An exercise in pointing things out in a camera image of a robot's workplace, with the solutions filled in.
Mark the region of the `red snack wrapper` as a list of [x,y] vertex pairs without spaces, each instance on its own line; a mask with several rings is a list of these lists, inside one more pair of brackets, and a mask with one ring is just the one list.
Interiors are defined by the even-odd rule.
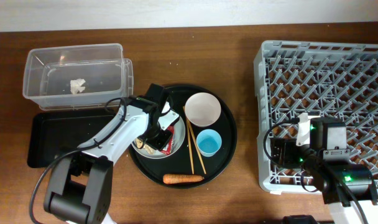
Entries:
[[[167,130],[170,131],[172,135],[174,135],[175,130],[173,126],[169,126]],[[161,153],[165,155],[170,155],[172,151],[172,145],[173,145],[173,137],[171,137],[168,144],[161,150]]]

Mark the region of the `light blue cup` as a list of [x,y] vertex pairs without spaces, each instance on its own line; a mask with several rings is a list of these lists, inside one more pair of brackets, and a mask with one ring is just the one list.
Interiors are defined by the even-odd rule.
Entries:
[[197,135],[196,145],[202,156],[212,157],[221,148],[222,139],[217,131],[213,129],[205,129]]

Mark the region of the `white tissue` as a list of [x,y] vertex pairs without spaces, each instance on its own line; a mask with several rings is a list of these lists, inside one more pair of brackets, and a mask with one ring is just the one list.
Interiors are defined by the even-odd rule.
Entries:
[[75,94],[83,92],[85,90],[85,86],[83,86],[85,83],[86,81],[82,78],[71,80],[70,81],[71,94],[75,95]]

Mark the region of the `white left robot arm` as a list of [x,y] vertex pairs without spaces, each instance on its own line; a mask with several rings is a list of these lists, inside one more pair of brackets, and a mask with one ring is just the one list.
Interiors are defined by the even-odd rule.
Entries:
[[114,118],[76,150],[55,158],[44,210],[67,223],[113,223],[111,203],[114,165],[137,139],[156,150],[172,138],[168,127],[179,120],[169,96],[120,98]]

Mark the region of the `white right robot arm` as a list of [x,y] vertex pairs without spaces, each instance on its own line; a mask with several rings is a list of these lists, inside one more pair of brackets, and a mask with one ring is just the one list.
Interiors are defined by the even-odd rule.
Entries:
[[350,161],[345,123],[303,113],[285,124],[298,126],[297,138],[273,138],[263,148],[270,162],[312,176],[335,223],[378,223],[377,187],[365,165]]

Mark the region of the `grey dishwasher rack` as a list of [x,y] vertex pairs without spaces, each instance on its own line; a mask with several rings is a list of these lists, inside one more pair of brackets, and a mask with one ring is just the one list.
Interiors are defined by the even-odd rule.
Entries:
[[312,179],[270,163],[265,137],[294,139],[288,120],[304,112],[346,124],[349,158],[378,190],[378,45],[266,40],[254,61],[259,109],[259,184],[272,194],[303,192]]

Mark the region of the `food scraps on plate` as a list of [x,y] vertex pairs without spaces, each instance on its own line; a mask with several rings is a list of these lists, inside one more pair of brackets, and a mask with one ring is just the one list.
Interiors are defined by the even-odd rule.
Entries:
[[148,144],[146,144],[144,141],[140,140],[139,138],[135,139],[135,145],[136,148],[139,150],[144,150],[147,154],[153,155],[155,152],[155,149],[150,147]]

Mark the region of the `grey plate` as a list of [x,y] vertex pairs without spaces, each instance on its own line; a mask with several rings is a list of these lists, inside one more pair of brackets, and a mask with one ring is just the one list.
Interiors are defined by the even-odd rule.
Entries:
[[170,155],[165,155],[165,154],[161,153],[161,150],[168,144],[169,140],[161,150],[156,150],[154,148],[155,152],[154,152],[153,155],[147,154],[144,150],[139,150],[138,148],[136,148],[135,142],[133,142],[131,144],[131,146],[141,156],[144,156],[148,159],[164,159],[168,156],[171,156],[172,154],[174,154],[175,152],[177,152],[179,150],[179,148],[183,144],[185,136],[186,136],[186,127],[185,127],[185,124],[184,124],[183,119],[181,117],[179,117],[179,120],[173,125],[173,127],[174,127],[175,132],[174,132],[174,135],[172,135],[173,145],[172,145],[172,151],[171,151]]

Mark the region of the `wooden chopstick left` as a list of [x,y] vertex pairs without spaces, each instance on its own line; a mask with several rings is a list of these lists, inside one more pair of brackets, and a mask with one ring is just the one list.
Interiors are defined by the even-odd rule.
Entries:
[[188,123],[187,123],[187,141],[188,141],[188,150],[189,150],[189,155],[190,155],[191,173],[195,174],[194,164],[193,164],[193,154],[192,154],[192,149],[191,149],[190,128],[189,128]]

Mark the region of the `wooden chopstick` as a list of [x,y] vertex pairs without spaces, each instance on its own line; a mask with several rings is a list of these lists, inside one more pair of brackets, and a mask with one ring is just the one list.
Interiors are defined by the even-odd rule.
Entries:
[[191,126],[191,122],[189,121],[189,119],[187,117],[185,117],[185,121],[186,121],[186,124],[188,123],[189,124],[189,128],[190,128],[190,139],[191,139],[191,146],[194,146],[195,149],[196,149],[196,153],[198,155],[198,158],[199,158],[199,161],[200,161],[200,164],[201,164],[201,168],[203,169],[203,173],[204,174],[207,174],[206,172],[206,169],[205,169],[205,165],[204,165],[204,162],[203,162],[203,158],[202,158],[202,155],[200,153],[200,150],[198,148],[198,146],[196,145],[196,139],[195,139],[195,134],[193,132],[193,128]]
[[193,164],[193,154],[192,154],[192,149],[191,149],[190,128],[189,128],[188,123],[187,123],[187,141],[188,141],[188,150],[189,150],[189,155],[190,155],[191,173],[195,174],[194,164]]

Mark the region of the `wooden chopstick right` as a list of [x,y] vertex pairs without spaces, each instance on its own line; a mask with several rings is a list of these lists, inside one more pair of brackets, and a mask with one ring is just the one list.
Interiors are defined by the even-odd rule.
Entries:
[[195,134],[193,132],[193,128],[191,126],[191,122],[189,121],[189,119],[187,117],[185,117],[185,121],[186,121],[186,124],[188,123],[189,124],[189,128],[190,128],[190,139],[191,139],[191,146],[194,146],[195,149],[196,149],[196,153],[198,155],[198,158],[199,158],[199,161],[200,161],[200,164],[201,164],[201,168],[203,169],[203,173],[204,174],[207,174],[206,172],[206,169],[205,169],[205,165],[204,165],[204,162],[203,162],[203,158],[202,158],[202,155],[200,153],[200,150],[198,148],[198,146],[196,145],[196,139],[195,139]]

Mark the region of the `orange carrot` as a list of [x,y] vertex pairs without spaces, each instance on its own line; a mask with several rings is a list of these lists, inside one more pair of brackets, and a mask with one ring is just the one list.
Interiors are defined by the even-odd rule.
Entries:
[[163,182],[165,184],[182,184],[200,182],[204,177],[200,175],[186,175],[186,174],[165,174],[163,176]]

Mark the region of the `round black serving tray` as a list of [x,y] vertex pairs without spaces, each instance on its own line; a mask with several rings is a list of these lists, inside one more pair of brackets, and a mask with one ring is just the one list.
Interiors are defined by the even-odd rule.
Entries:
[[175,189],[190,189],[204,185],[222,173],[230,163],[237,143],[237,127],[232,112],[222,100],[218,100],[221,104],[221,115],[218,120],[211,125],[211,129],[217,131],[222,138],[222,145],[218,152],[211,157],[202,157],[204,167],[201,166],[195,149],[195,143],[191,143],[193,153],[193,164],[196,175],[204,177],[200,182],[165,184],[163,177],[165,174],[190,175],[190,153],[188,148],[187,137],[183,140],[174,140],[179,148],[173,148],[171,154],[159,154],[158,151],[153,155],[144,154],[143,149],[137,150],[134,146],[128,148],[129,154],[138,169],[150,180],[163,185],[165,187]]

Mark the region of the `pink bowl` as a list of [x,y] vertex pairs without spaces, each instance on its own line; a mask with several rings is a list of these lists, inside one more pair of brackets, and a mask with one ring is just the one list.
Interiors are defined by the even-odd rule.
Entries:
[[210,93],[195,93],[185,103],[187,119],[198,127],[207,127],[221,116],[221,104],[217,97]]

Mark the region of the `black rectangular tray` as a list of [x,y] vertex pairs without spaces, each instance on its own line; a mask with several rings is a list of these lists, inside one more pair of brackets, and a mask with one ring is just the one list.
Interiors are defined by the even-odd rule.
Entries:
[[59,155],[92,138],[113,118],[103,109],[37,114],[32,120],[27,165],[47,167]]

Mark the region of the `clear plastic bin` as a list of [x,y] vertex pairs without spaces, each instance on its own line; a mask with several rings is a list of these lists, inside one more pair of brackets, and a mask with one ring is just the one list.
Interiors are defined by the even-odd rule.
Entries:
[[[85,90],[73,95],[70,81],[79,78]],[[121,44],[33,49],[27,56],[22,95],[44,111],[98,108],[133,90],[132,62]]]

